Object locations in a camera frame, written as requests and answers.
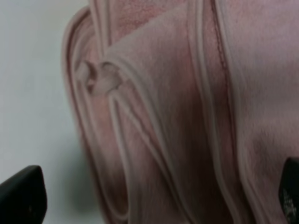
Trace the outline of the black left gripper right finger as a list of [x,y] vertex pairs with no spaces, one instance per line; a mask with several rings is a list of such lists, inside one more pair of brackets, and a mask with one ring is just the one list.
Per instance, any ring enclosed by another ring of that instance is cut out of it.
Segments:
[[279,185],[279,201],[289,224],[299,224],[299,159],[286,160]]

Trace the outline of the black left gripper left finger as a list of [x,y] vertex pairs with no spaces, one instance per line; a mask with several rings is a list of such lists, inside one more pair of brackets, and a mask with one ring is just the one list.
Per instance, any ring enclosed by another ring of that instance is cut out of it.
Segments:
[[40,166],[27,166],[0,184],[2,224],[41,224],[46,212],[47,193]]

